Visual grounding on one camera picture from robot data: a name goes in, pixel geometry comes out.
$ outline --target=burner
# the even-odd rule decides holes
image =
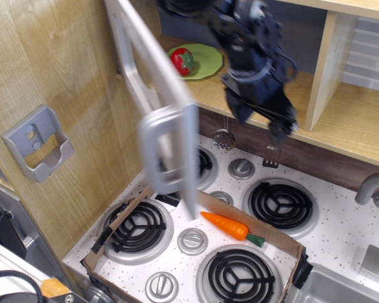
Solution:
[[[250,188],[243,211],[293,237],[310,232],[318,221],[314,197],[300,184],[287,179],[265,179]]]
[[[204,191],[211,186],[218,174],[218,167],[215,157],[207,149],[198,146],[200,156],[200,170],[197,183],[197,190]]]
[[[275,265],[257,249],[229,245],[211,252],[196,274],[201,303],[276,303],[282,282]]]
[[[100,230],[115,220],[126,203],[115,206],[104,216]],[[105,245],[105,255],[120,264],[142,264],[159,256],[173,234],[170,214],[159,203],[144,199],[128,215]]]

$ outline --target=cardboard box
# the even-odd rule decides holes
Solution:
[[[99,238],[96,240],[96,243],[92,247],[91,251],[81,261],[91,279],[96,279],[98,282],[108,287],[110,293],[120,297],[129,303],[140,303],[140,301],[127,294],[119,287],[115,286],[115,284],[102,278],[100,275],[94,272],[94,269],[104,253],[104,243],[106,240],[120,226],[125,218],[135,209],[135,207],[143,199],[151,197],[151,195],[153,195],[153,192],[150,189],[150,186],[147,186],[138,197],[130,200],[125,210],[122,211],[117,216],[117,218],[104,229]],[[208,194],[199,192],[199,202],[211,213],[216,213],[218,215],[231,218],[235,221],[245,224],[249,228],[249,232],[251,234],[264,237],[266,242],[296,258],[296,264],[292,269],[291,275],[287,281],[286,287],[279,302],[284,302],[287,290],[292,284],[297,288],[301,288],[311,270],[311,265],[306,261],[306,250],[302,244],[300,244],[298,241],[295,241],[292,237],[289,237],[280,230],[272,227],[271,225],[259,221],[258,219],[253,218],[240,211],[239,209],[228,205]]]

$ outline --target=shelf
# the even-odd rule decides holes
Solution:
[[[379,0],[277,0],[379,20]]]
[[[184,43],[166,36],[161,36],[159,42],[165,50]],[[220,76],[226,71],[225,65],[217,75],[187,81],[187,84],[200,107],[233,117],[220,82]],[[303,128],[312,86],[313,75],[299,73],[296,80],[285,87],[286,95],[298,111],[301,126],[292,137],[379,166],[379,92],[341,83],[313,130],[306,131]],[[268,120],[258,114],[253,114],[247,123],[268,127]]]

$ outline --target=white oven door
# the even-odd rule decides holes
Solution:
[[[197,107],[184,81],[179,79],[168,56],[131,3],[105,0],[105,5],[121,72],[143,116],[139,136],[149,182],[160,194],[179,191],[194,214]]]

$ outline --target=strawberry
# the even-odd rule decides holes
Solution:
[[[170,60],[179,71],[181,76],[188,75],[194,67],[194,56],[188,49],[185,49],[184,47],[176,49],[171,54]]]

